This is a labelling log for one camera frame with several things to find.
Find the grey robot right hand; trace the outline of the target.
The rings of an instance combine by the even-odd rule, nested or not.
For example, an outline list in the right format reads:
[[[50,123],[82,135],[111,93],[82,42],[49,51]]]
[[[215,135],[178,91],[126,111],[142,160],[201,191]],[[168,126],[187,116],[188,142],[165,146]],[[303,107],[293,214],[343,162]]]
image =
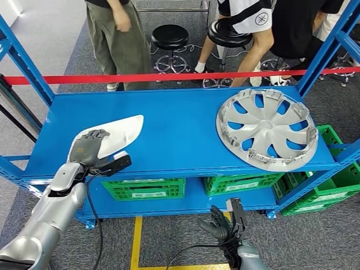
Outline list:
[[[224,216],[223,212],[214,205],[211,206],[210,212],[211,222],[208,223],[198,218],[198,225],[205,232],[217,239],[219,245],[223,245],[226,242],[230,241],[232,233],[229,219]]]

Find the person's hand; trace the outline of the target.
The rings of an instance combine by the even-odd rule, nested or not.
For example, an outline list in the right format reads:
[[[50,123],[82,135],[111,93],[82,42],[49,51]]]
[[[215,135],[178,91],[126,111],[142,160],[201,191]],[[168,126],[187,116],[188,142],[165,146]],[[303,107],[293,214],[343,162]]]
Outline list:
[[[124,9],[115,9],[112,13],[117,30],[128,32],[131,29],[131,20]]]

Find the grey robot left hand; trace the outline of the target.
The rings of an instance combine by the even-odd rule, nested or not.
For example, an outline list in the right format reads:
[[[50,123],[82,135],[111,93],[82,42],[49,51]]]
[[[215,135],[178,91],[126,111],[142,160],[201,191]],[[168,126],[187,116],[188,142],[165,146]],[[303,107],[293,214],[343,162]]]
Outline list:
[[[99,161],[97,155],[103,139],[109,134],[104,129],[94,129],[82,135],[71,147],[69,162],[82,163],[86,166],[95,165]]]

